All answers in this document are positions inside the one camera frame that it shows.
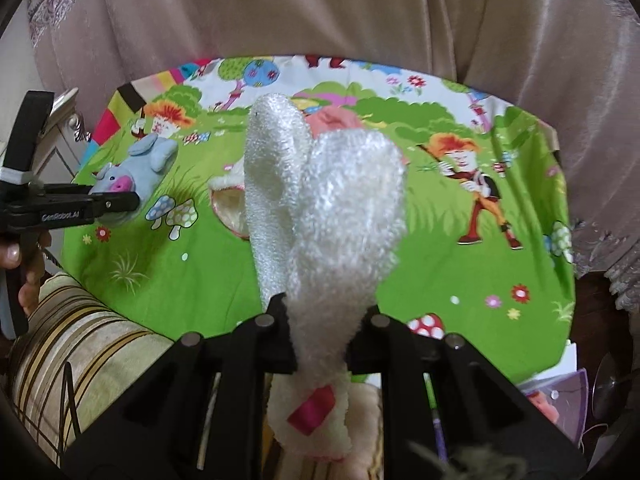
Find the person's left hand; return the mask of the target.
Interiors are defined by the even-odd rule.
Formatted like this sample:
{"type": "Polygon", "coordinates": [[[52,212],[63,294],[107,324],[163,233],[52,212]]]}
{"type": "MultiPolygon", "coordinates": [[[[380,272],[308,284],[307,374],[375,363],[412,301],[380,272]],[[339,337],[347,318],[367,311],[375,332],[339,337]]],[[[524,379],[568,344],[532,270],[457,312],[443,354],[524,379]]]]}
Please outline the person's left hand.
{"type": "Polygon", "coordinates": [[[51,234],[48,231],[41,232],[38,244],[39,249],[24,258],[20,245],[10,240],[8,234],[1,234],[1,267],[6,270],[21,270],[23,283],[18,293],[18,301],[26,316],[31,315],[39,304],[41,281],[46,273],[42,248],[51,245],[51,234]]]}

